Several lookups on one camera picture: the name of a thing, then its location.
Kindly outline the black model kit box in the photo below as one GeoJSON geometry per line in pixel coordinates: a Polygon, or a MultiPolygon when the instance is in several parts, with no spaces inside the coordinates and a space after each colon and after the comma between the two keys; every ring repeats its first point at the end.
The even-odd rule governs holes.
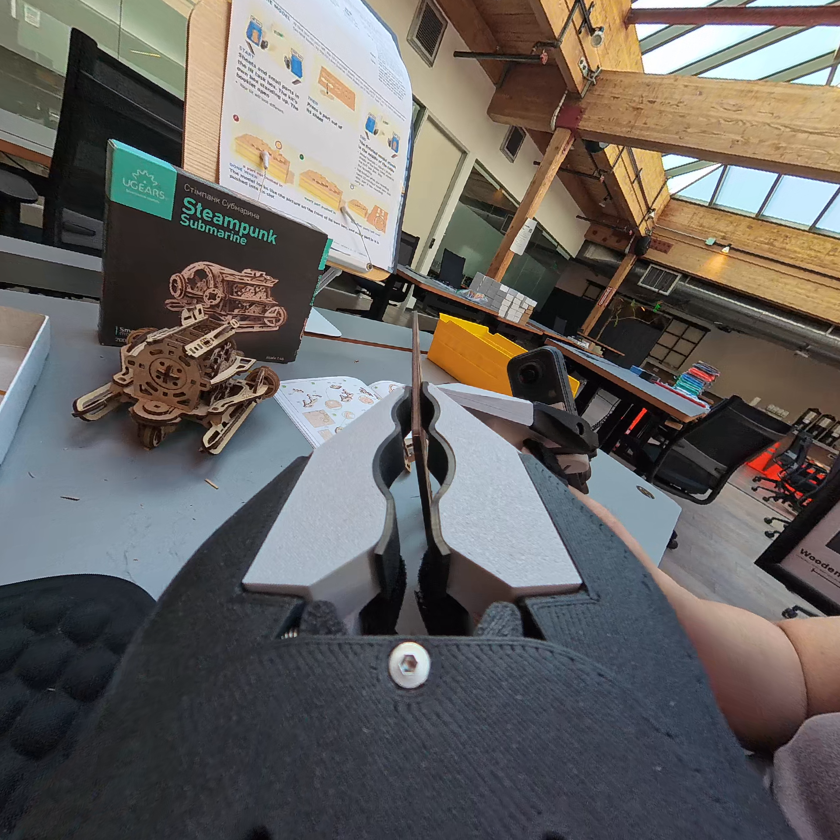
{"type": "Polygon", "coordinates": [[[326,264],[321,231],[117,140],[108,142],[100,343],[196,305],[237,322],[248,357],[293,362],[326,264]]]}

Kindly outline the large black monitor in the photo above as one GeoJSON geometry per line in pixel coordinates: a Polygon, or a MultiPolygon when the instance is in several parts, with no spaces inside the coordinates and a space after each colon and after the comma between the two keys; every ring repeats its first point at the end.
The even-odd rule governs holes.
{"type": "Polygon", "coordinates": [[[108,142],[182,162],[184,103],[70,31],[59,126],[45,193],[45,245],[100,256],[108,142]]]}

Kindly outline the stack of coloured packets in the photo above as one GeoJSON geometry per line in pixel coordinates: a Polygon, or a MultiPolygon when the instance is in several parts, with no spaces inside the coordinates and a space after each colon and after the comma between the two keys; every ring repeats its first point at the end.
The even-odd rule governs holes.
{"type": "Polygon", "coordinates": [[[703,395],[704,391],[712,385],[719,376],[720,372],[717,368],[705,362],[698,361],[679,374],[673,384],[673,388],[677,392],[699,399],[703,395]]]}

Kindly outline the white cardboard box tray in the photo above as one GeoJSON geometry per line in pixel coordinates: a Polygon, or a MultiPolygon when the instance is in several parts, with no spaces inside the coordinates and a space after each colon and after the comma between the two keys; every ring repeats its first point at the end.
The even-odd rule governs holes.
{"type": "Polygon", "coordinates": [[[1,307],[1,461],[44,370],[50,346],[48,316],[1,307]]]}

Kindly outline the white instruction booklet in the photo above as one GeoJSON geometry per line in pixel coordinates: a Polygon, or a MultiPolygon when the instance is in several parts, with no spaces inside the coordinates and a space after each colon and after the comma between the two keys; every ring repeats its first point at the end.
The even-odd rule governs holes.
{"type": "Polygon", "coordinates": [[[403,387],[395,381],[365,384],[354,377],[335,375],[282,381],[274,399],[309,444],[317,448],[403,387]]]}

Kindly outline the laser-cut plywood parts sheet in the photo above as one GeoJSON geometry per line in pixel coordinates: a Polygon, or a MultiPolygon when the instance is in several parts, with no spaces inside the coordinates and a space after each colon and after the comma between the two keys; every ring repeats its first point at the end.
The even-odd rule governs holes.
{"type": "Polygon", "coordinates": [[[439,549],[439,516],[434,504],[434,494],[429,482],[428,465],[429,435],[439,414],[439,405],[429,394],[422,376],[422,353],[419,342],[417,313],[412,315],[412,383],[411,383],[411,426],[415,474],[420,489],[423,521],[429,550],[439,549]]]}

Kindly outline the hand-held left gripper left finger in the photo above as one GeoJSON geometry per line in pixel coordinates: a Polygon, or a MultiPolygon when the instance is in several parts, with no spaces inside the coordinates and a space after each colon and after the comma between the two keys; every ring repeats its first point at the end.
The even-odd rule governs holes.
{"type": "Polygon", "coordinates": [[[393,635],[403,605],[391,486],[405,469],[411,390],[396,388],[316,448],[242,581],[329,602],[351,632],[393,635]]]}

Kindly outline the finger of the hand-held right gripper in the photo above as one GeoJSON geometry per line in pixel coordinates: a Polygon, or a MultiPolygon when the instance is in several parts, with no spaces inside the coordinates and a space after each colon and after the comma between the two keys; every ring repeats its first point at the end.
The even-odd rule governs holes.
{"type": "Polygon", "coordinates": [[[461,383],[441,384],[437,388],[511,445],[524,445],[533,437],[531,402],[461,383]]]}

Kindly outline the black padded wrist rest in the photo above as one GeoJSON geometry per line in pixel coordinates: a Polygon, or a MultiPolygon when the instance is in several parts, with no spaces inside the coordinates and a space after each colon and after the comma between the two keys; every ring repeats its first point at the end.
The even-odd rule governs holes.
{"type": "Polygon", "coordinates": [[[67,574],[1,587],[1,837],[73,753],[155,606],[131,581],[67,574]]]}

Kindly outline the black office chair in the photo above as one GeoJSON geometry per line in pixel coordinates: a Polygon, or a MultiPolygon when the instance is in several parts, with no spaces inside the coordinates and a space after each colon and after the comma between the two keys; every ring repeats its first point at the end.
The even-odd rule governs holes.
{"type": "Polygon", "coordinates": [[[769,484],[770,492],[761,500],[778,502],[786,510],[784,516],[772,516],[764,519],[764,522],[769,526],[774,522],[780,524],[780,527],[776,530],[765,531],[764,535],[769,539],[778,536],[796,516],[812,503],[817,491],[833,474],[834,468],[838,467],[837,458],[834,458],[829,465],[811,458],[812,448],[816,448],[819,456],[823,458],[826,456],[826,451],[816,442],[814,434],[802,430],[794,437],[791,447],[774,460],[773,465],[780,468],[777,477],[752,479],[750,488],[752,493],[758,491],[759,484],[769,484]]]}
{"type": "Polygon", "coordinates": [[[738,468],[790,430],[784,420],[732,395],[666,444],[644,445],[638,452],[637,473],[678,498],[708,505],[738,468]]]}

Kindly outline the nested yellow plastic bins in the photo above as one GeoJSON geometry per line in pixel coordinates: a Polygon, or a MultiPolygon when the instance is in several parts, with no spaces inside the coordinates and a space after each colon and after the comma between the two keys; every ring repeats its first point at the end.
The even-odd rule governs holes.
{"type": "Polygon", "coordinates": [[[442,313],[427,357],[457,382],[510,395],[509,360],[525,352],[483,325],[442,313]]]}

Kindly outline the stack of small white boxes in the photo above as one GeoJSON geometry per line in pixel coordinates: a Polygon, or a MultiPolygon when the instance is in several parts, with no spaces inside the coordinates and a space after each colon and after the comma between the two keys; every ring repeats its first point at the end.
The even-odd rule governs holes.
{"type": "Polygon", "coordinates": [[[499,318],[512,322],[530,320],[537,302],[524,293],[508,287],[480,272],[468,287],[472,300],[494,311],[499,318]]]}

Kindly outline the instruction poster board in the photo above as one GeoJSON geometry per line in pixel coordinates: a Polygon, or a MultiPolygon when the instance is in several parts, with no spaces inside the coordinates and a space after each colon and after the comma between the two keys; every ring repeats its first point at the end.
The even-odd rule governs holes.
{"type": "Polygon", "coordinates": [[[413,157],[398,40],[365,2],[196,2],[182,168],[331,240],[336,266],[396,269],[413,157]]]}

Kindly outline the silver air duct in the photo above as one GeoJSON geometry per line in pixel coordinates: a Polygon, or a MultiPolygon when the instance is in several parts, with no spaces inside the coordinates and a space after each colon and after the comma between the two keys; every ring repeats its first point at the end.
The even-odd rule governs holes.
{"type": "Polygon", "coordinates": [[[673,296],[702,305],[713,312],[728,312],[750,323],[763,323],[796,334],[806,343],[838,346],[838,325],[824,318],[784,309],[760,299],[717,289],[707,283],[679,280],[673,296]]]}

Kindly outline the framed marker sign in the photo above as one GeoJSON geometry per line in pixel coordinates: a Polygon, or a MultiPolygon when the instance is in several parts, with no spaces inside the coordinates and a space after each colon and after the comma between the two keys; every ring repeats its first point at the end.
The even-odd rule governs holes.
{"type": "Polygon", "coordinates": [[[824,615],[839,615],[838,476],[822,485],[755,564],[824,615]]]}

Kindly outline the white poster stand base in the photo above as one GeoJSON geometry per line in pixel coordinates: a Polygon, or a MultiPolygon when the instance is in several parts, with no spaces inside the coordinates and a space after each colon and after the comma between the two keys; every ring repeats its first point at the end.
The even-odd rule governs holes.
{"type": "Polygon", "coordinates": [[[331,339],[337,339],[342,337],[341,331],[338,328],[336,328],[331,323],[331,321],[327,320],[323,315],[321,315],[320,311],[318,311],[314,307],[314,299],[320,294],[321,291],[325,290],[325,288],[327,288],[328,285],[333,280],[338,278],[341,274],[341,268],[329,267],[323,272],[321,277],[318,279],[311,302],[310,313],[303,329],[304,333],[318,335],[321,337],[331,339]]]}

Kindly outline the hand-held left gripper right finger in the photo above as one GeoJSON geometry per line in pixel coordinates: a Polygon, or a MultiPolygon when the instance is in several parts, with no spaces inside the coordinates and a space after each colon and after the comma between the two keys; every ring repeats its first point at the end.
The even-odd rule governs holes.
{"type": "Polygon", "coordinates": [[[470,634],[496,602],[581,589],[530,466],[542,468],[441,386],[416,387],[416,477],[427,541],[416,602],[431,635],[470,634]]]}

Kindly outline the person's right forearm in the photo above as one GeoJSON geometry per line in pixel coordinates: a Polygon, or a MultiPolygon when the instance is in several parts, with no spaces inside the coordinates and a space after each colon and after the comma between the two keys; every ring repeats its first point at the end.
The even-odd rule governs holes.
{"type": "Polygon", "coordinates": [[[703,664],[717,704],[741,745],[781,748],[811,720],[838,731],[839,618],[777,623],[691,594],[660,570],[603,505],[570,493],[624,541],[652,575],[703,664]]]}

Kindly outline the assembled wooden submarine model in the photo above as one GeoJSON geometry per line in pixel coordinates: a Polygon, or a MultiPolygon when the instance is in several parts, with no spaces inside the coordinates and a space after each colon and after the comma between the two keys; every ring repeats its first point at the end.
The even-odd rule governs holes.
{"type": "Polygon", "coordinates": [[[157,447],[183,419],[206,428],[202,451],[218,455],[257,404],[271,398],[280,379],[238,350],[238,321],[196,305],[181,324],[137,329],[120,351],[122,369],[111,381],[73,403],[73,415],[96,421],[122,403],[146,449],[157,447]]]}

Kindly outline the wooden edged desk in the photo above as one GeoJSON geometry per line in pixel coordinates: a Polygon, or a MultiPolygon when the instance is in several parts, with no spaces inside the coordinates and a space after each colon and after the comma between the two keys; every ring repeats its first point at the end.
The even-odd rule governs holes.
{"type": "Polygon", "coordinates": [[[449,308],[454,310],[455,317],[463,320],[471,320],[478,322],[491,332],[498,332],[502,327],[510,327],[514,329],[523,330],[525,332],[533,333],[535,335],[548,334],[548,328],[532,322],[531,319],[526,322],[512,322],[499,318],[498,315],[488,308],[481,306],[478,302],[472,300],[468,289],[455,290],[446,285],[441,284],[426,275],[421,275],[406,266],[398,266],[395,269],[395,274],[411,283],[416,289],[427,292],[441,300],[448,301],[449,308]]]}
{"type": "Polygon", "coordinates": [[[596,390],[604,390],[620,400],[630,401],[650,412],[659,412],[682,424],[703,417],[710,411],[705,404],[693,401],[666,385],[647,381],[615,363],[584,352],[574,344],[552,338],[546,338],[544,342],[561,351],[570,373],[593,384],[596,390]]]}

